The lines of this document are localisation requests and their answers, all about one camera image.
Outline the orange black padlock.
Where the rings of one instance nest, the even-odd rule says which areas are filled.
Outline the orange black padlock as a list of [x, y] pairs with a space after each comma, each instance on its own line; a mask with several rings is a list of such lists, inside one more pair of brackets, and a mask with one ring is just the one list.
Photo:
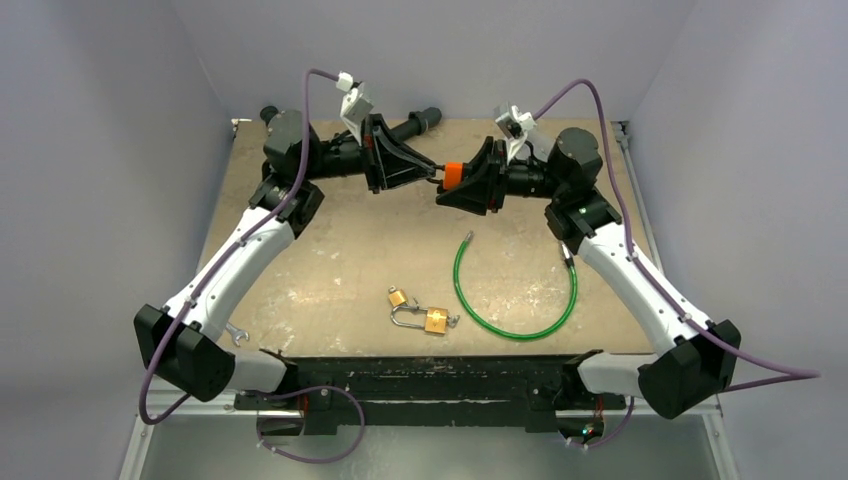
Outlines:
[[437, 165], [436, 171], [442, 173], [442, 177], [430, 178], [429, 182], [436, 184], [443, 190], [451, 190], [461, 184], [465, 175], [465, 164], [460, 162], [449, 162], [444, 165]]

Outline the large brass padlock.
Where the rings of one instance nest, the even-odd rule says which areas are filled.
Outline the large brass padlock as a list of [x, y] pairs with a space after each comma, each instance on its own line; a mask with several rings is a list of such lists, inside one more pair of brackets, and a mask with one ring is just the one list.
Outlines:
[[[423, 318], [423, 322], [420, 324], [416, 324], [401, 321], [398, 319], [398, 314], [401, 312], [409, 313], [412, 315], [419, 315]], [[396, 326], [423, 330], [428, 334], [445, 335], [448, 329], [451, 328], [448, 325], [448, 318], [451, 316], [456, 315], [451, 315], [447, 309], [440, 307], [420, 307], [418, 310], [394, 310], [392, 308], [392, 311], [390, 313], [390, 320]]]

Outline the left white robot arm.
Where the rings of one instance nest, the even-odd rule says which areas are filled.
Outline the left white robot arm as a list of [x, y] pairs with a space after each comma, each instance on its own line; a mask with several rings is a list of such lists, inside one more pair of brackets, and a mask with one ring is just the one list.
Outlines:
[[185, 394], [209, 401], [225, 390], [258, 390], [272, 408], [284, 409], [298, 395], [286, 361], [269, 352], [225, 350], [218, 339], [259, 276], [313, 220], [324, 201], [316, 180], [361, 175], [369, 191], [380, 193], [434, 178], [438, 165], [406, 142], [437, 126], [442, 112], [413, 111], [394, 127], [369, 114], [360, 140], [350, 132], [322, 140], [311, 131], [303, 176], [300, 111], [269, 105], [260, 118], [267, 131], [262, 179], [239, 223], [186, 287], [161, 307], [143, 306], [133, 324], [145, 367]]

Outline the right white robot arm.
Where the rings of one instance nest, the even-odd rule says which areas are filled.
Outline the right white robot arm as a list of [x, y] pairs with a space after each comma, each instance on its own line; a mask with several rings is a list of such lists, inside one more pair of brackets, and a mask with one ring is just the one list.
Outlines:
[[545, 218], [554, 237], [606, 281], [653, 348], [582, 356], [561, 381], [564, 399], [584, 407], [599, 394], [631, 396], [674, 419], [730, 386], [736, 358], [727, 349], [740, 346], [741, 333], [687, 303], [644, 258], [596, 186], [602, 167], [598, 141], [584, 129], [562, 130], [544, 160], [509, 161], [506, 141], [488, 137], [470, 161], [445, 165], [436, 202], [484, 215], [502, 208], [506, 196], [548, 200]]

